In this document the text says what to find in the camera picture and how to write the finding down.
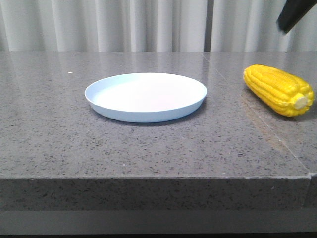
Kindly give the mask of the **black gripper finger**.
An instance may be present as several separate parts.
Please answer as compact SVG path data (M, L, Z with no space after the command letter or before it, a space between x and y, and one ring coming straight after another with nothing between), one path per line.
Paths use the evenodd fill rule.
M278 19L280 32L287 34L317 4L317 0L287 0Z

